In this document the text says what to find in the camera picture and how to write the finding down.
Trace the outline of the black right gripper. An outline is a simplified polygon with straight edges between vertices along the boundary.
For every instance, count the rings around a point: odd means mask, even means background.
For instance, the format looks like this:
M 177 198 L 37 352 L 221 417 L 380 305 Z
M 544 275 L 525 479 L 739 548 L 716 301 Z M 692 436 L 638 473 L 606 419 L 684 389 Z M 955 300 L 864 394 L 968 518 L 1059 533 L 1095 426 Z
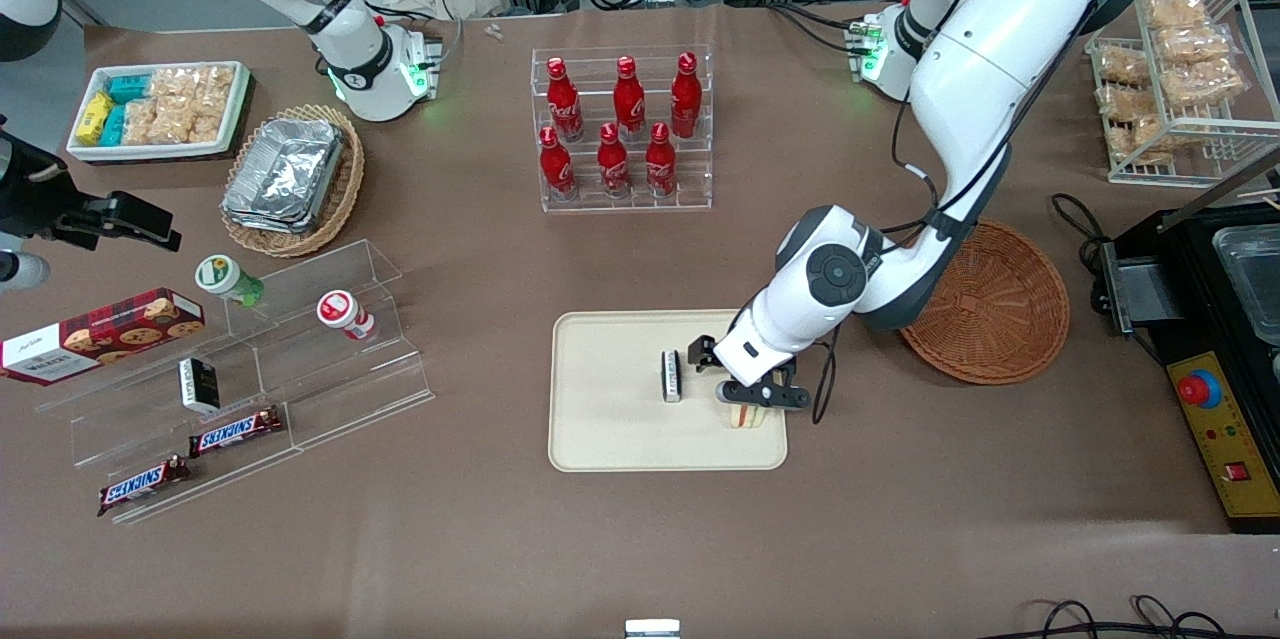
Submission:
M 140 241 L 168 252 L 178 252 L 179 232 L 165 236 L 137 225 L 172 225 L 173 215 L 134 193 L 113 191 L 90 201 L 100 218 L 64 216 L 77 207 L 77 188 L 65 164 L 6 132 L 1 133 L 1 232 L 31 238 L 52 228 L 56 241 L 96 251 L 102 238 Z

